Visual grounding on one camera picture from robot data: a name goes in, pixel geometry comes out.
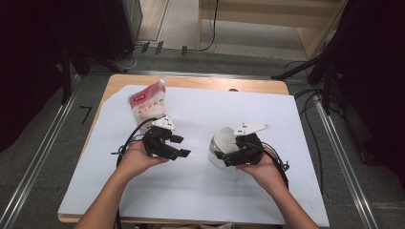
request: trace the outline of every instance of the hand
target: hand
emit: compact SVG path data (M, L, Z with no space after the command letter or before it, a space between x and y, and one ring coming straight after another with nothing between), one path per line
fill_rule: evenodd
M264 147L266 151L271 153L268 147ZM238 169L253 176L256 182L262 186L269 194L273 194L276 190L286 188L279 171L274 165L269 156L263 154L262 159L256 165L237 165Z
M148 156L142 141L136 141L128 147L122 161L115 173L121 175L126 181L140 175L152 166L167 162L168 159L160 156Z

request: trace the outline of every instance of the forearm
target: forearm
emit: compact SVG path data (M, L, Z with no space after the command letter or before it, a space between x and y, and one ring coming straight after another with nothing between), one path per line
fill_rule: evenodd
M75 229L113 228L119 202L127 182L127 178L113 173Z
M289 228L318 228L285 186L266 189L280 209Z

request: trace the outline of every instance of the plastic bag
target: plastic bag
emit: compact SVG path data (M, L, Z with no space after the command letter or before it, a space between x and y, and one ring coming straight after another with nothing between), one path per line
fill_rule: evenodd
M159 82L152 84L144 90L136 94L132 94L128 97L129 105L138 125L148 118L160 118L165 115L165 85L166 79L163 78ZM150 123L145 124L140 130L142 132L145 132L150 127L150 125Z

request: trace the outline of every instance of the metal rail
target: metal rail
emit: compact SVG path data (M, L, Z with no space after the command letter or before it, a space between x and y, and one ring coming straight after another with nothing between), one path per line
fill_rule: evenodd
M320 96L315 96L313 99L318 100ZM343 176L345 177L346 183L349 186L349 190L352 194L352 198L357 211L363 221L364 228L376 229L378 228L377 222L374 218L372 208L348 159L345 149L343 148L342 142L340 141L339 135L334 128L333 122L329 115L327 115L322 107L322 104L316 103L316 108L321 120L325 126L325 130L328 133L331 146L336 153L337 161L339 162L340 168L342 170Z
M59 134L60 128L63 125L69 110L72 108L79 83L80 77L79 75L76 75L74 79L74 91L68 101L60 106L53 123L36 151L29 168L12 194L9 205L7 206L2 218L0 218L0 228L9 229L14 225L21 208L45 163L45 160L53 147L53 143Z

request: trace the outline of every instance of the white paper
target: white paper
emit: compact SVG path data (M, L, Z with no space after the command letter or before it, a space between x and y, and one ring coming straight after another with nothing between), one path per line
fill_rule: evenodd
M59 214L82 215L116 168L116 152L137 127L126 102L145 86L126 86L104 104L87 149L75 169ZM128 183L122 217L285 224L271 197L255 180L234 168L220 170L209 160L212 136L228 126L268 124L257 133L284 162L289 190L319 226L329 226L294 98L289 95L166 89L165 111L184 137L176 148L187 158L153 167Z

